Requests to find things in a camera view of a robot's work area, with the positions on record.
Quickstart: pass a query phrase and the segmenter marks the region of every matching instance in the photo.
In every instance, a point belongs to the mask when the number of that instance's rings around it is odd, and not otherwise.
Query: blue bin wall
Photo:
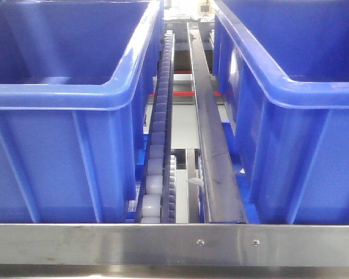
[[[216,1],[219,91],[263,223],[349,224],[349,1]]]
[[[125,221],[158,9],[0,2],[0,223]]]

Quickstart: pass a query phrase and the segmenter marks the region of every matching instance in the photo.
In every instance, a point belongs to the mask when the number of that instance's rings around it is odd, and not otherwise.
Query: blue plastic bin
[[[214,72],[261,221],[349,224],[349,1],[215,12]]]
[[[0,223],[124,221],[158,10],[0,2]]]

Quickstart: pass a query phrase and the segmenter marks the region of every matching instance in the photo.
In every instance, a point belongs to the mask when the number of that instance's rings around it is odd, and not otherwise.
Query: metal rail
[[[349,226],[0,224],[0,263],[349,266]]]
[[[246,223],[197,23],[187,23],[203,162],[205,221]]]

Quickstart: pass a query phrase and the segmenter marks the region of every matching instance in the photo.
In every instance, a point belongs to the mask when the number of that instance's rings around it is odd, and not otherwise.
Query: stainless steel bar
[[[349,226],[0,224],[0,264],[349,266]]]
[[[264,278],[345,279],[349,267],[215,267],[215,266],[36,266],[0,265],[0,278]]]
[[[195,168],[195,150],[186,149],[186,172],[187,179],[196,178],[197,171]],[[188,200],[188,222],[199,223],[199,186],[191,182],[187,183],[187,200]]]
[[[187,23],[205,183],[207,223],[246,223],[197,23]]]

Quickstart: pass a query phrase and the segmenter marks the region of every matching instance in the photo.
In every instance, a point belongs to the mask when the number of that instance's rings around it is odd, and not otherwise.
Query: white roller
[[[142,203],[142,217],[161,216],[161,196],[144,195]]]
[[[146,194],[162,195],[163,177],[147,176],[146,177]]]
[[[143,217],[141,224],[160,224],[161,219],[158,217]]]

